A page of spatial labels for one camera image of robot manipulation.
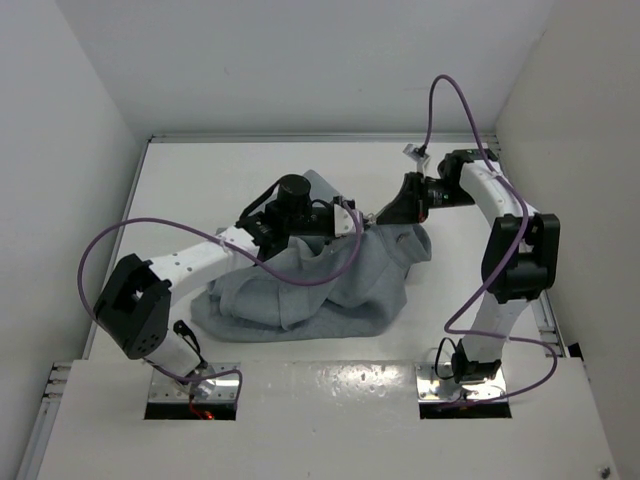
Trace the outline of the grey zip jacket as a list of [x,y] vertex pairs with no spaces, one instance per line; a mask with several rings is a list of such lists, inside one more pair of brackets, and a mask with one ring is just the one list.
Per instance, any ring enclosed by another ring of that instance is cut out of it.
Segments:
[[259,267],[234,271],[192,300],[191,322],[224,342],[378,336],[407,304],[410,269],[431,255],[421,225],[373,226],[348,271],[333,281],[297,286]]

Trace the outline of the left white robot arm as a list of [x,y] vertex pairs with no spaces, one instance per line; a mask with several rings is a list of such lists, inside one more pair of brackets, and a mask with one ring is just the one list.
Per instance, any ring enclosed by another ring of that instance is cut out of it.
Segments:
[[362,240],[364,221],[352,200],[314,200],[310,181],[278,179],[251,202],[236,223],[201,243],[148,260],[121,258],[93,307],[96,323],[131,360],[142,359],[179,384],[207,380],[206,362],[191,331],[170,323],[170,310],[194,290],[234,271],[258,266],[276,279],[310,287],[267,265],[292,236]]

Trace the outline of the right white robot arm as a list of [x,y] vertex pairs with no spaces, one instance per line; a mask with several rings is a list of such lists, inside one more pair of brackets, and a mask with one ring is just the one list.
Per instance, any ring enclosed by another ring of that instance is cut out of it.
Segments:
[[445,155],[435,178],[408,173],[396,197],[375,217],[379,225],[424,222],[433,209],[477,206],[491,228],[481,262],[482,285],[472,327],[460,331],[449,379],[494,377],[516,320],[556,278],[560,221],[530,206],[514,190],[488,149]]

